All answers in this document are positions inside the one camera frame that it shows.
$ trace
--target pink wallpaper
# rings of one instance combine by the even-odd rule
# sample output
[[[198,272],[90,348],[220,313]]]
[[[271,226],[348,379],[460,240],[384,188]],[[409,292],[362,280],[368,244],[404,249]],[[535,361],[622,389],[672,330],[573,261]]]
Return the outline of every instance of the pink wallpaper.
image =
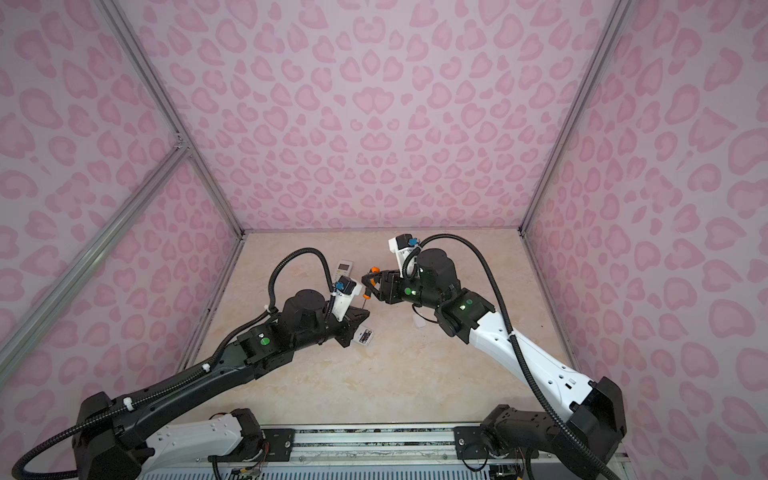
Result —
[[[0,345],[170,150],[87,0],[0,5]]]
[[[199,178],[182,164],[0,393],[0,472],[73,425],[85,397],[173,374],[232,246]],[[73,465],[65,442],[38,468]]]
[[[122,2],[259,229],[518,225],[612,4]]]
[[[532,243],[640,478],[768,478],[768,3],[640,3]]]

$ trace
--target wire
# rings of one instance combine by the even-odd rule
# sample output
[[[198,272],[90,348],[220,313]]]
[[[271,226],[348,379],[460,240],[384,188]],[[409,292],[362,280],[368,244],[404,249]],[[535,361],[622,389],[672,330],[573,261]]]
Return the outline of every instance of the wire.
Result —
[[[210,460],[210,466],[214,469],[214,478],[216,480],[221,480],[221,472],[219,472],[219,460],[216,455],[211,455],[208,457]]]
[[[459,235],[454,235],[452,233],[437,233],[436,235],[431,235],[430,237],[425,238],[422,240],[419,245],[414,248],[411,253],[408,254],[406,257],[406,260],[402,264],[402,276],[406,276],[408,271],[408,265],[415,257],[419,254],[421,249],[429,242],[433,240],[438,240],[441,238],[447,238],[451,240],[457,240],[458,242],[463,243],[467,247],[469,247],[470,250],[475,254],[476,257],[478,257],[478,260],[480,260],[480,264],[482,265],[483,270],[485,271],[485,275],[488,277],[488,281],[491,284],[491,288],[493,289],[493,293],[496,296],[496,302],[498,303],[498,309],[502,312],[502,318],[504,319],[504,325],[507,329],[507,334],[509,334],[509,342],[512,344],[512,349],[515,351],[515,358],[518,361],[518,364],[520,365],[520,370],[522,371],[523,376],[525,377],[525,381],[528,383],[528,386],[531,388],[531,391],[533,392],[534,396],[538,400],[541,407],[544,409],[544,411],[549,415],[552,420],[554,420],[555,424],[557,424],[558,428],[561,432],[563,432],[563,435],[568,439],[571,444],[575,447],[575,449],[584,456],[589,463],[592,464],[592,466],[601,473],[607,480],[620,480],[619,477],[611,471],[610,468],[608,468],[607,465],[605,465],[605,462],[603,462],[597,455],[592,452],[589,447],[587,447],[572,431],[568,426],[563,422],[563,419],[560,418],[558,413],[554,410],[550,402],[547,400],[547,398],[544,396],[544,393],[541,392],[541,389],[539,388],[538,384],[536,383],[536,379],[533,378],[533,374],[531,373],[531,369],[528,368],[528,363],[525,361],[525,357],[523,356],[523,352],[520,349],[520,343],[518,342],[517,336],[514,335],[514,331],[512,329],[512,323],[509,319],[509,313],[507,312],[507,306],[506,303],[504,303],[504,298],[502,297],[502,292],[498,288],[498,284],[496,283],[495,278],[493,277],[493,273],[491,272],[491,267],[488,266],[488,262],[485,261],[485,258],[482,256],[482,253],[480,253],[480,250],[478,250],[475,245],[472,244],[469,240],[466,240],[465,238],[460,237]]]
[[[464,452],[468,447],[469,447],[469,445],[464,447],[464,450],[462,450],[462,452]],[[469,465],[467,465],[467,461],[462,458],[462,463],[464,464],[464,466],[466,468],[469,468],[470,472],[480,472],[488,464],[488,457],[490,457],[491,454],[488,453],[488,449],[484,445],[483,445],[483,448],[485,449],[485,461],[479,467],[470,467]]]
[[[264,463],[266,461],[266,457],[268,457],[270,455],[270,443],[269,442],[264,442],[264,448],[262,449],[262,452],[264,452],[264,455],[261,457],[261,460],[259,460],[259,463],[257,463],[254,466],[254,468],[257,468],[262,463]]]
[[[430,323],[438,323],[438,324],[440,324],[440,322],[438,322],[437,320],[430,320],[430,319],[428,319],[427,317],[423,316],[421,313],[417,312],[417,311],[416,311],[416,305],[415,305],[415,304],[411,303],[411,307],[413,308],[413,312],[414,312],[416,315],[418,315],[418,316],[422,317],[422,318],[423,318],[424,320],[426,320],[427,322],[430,322]]]
[[[525,451],[525,457],[523,457],[525,460],[525,471],[528,473],[528,480],[534,480],[533,468],[531,467],[531,456],[533,455],[533,452],[534,449],[528,449]]]
[[[317,256],[320,259],[320,263],[323,265],[323,273],[325,273],[326,276],[326,282],[328,283],[328,291],[333,293],[336,291],[336,288],[333,285],[333,281],[331,280],[331,272],[328,268],[328,262],[326,261],[325,256],[323,253],[312,247],[305,247],[305,248],[299,248],[295,252],[289,253],[285,258],[283,258],[275,267],[275,270],[273,270],[272,275],[270,275],[270,281],[266,286],[266,290],[270,295],[270,305],[267,307],[267,309],[270,311],[270,313],[276,313],[277,308],[275,307],[275,282],[277,281],[277,276],[280,275],[280,271],[285,268],[285,266],[290,263],[291,260],[293,260],[296,257],[300,257],[301,255],[305,253],[311,253],[315,256]]]

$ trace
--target metal rail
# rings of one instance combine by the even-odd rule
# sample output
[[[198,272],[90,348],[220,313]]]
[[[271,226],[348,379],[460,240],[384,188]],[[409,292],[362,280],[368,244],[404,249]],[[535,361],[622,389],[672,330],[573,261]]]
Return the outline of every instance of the metal rail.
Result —
[[[235,239],[235,244],[232,246],[232,252],[227,258],[227,264],[221,271],[221,275],[219,276],[219,280],[216,281],[216,285],[214,285],[213,294],[208,299],[208,303],[205,308],[203,308],[200,321],[197,322],[197,326],[192,332],[192,337],[187,342],[187,347],[181,354],[181,361],[179,362],[177,372],[180,372],[194,364],[195,359],[197,358],[197,353],[200,352],[200,348],[203,345],[203,340],[208,333],[208,328],[210,327],[211,322],[214,321],[214,316],[216,315],[216,311],[219,308],[219,303],[221,302],[221,298],[224,295],[224,290],[227,288],[227,284],[232,277],[232,272],[235,270],[237,259],[240,258],[240,253],[243,251],[243,247],[245,247],[246,237],[247,236],[239,240]]]
[[[544,192],[549,186],[549,180],[552,177],[554,169],[563,158],[565,146],[568,144],[573,132],[576,130],[578,122],[584,116],[584,111],[587,110],[589,100],[592,98],[592,94],[600,83],[600,78],[610,62],[611,55],[616,48],[621,32],[624,30],[624,26],[627,24],[627,20],[636,3],[637,0],[617,0],[611,9],[611,12],[608,14],[607,23],[598,39],[598,46],[595,48],[594,53],[587,64],[584,79],[581,81],[574,101],[571,104],[571,109],[565,117],[563,128],[558,133],[554,147],[547,159],[544,172],[536,183],[531,204],[525,211],[525,216],[520,225],[521,232],[528,231],[531,223],[533,223],[533,218],[538,210],[538,205],[541,203],[541,198],[544,196]]]
[[[19,329],[0,349],[0,388],[48,333],[61,311],[78,295],[185,157],[189,158],[189,150],[180,142],[75,257],[50,293],[22,318]]]
[[[109,24],[115,38],[147,88],[147,92],[157,104],[157,108],[160,110],[163,118],[170,125],[170,128],[176,132],[177,137],[189,146],[192,152],[192,165],[200,175],[205,189],[208,190],[208,194],[235,233],[236,238],[240,239],[243,236],[243,227],[240,225],[240,221],[224,196],[221,187],[214,180],[214,176],[211,174],[205,160],[203,160],[203,155],[181,120],[181,116],[176,111],[170,95],[165,90],[160,76],[149,61],[136,32],[125,16],[125,12],[120,7],[118,0],[94,0],[94,3],[101,10],[104,20]]]

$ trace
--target metal bracket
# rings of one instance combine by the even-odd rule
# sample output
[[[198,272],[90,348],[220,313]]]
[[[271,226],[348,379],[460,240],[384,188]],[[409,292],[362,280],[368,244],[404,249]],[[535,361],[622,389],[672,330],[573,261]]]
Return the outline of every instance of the metal bracket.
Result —
[[[454,427],[453,445],[459,460],[485,460],[490,456],[482,438],[482,427]]]
[[[263,429],[264,439],[270,443],[267,462],[288,462],[293,451],[294,429]]]

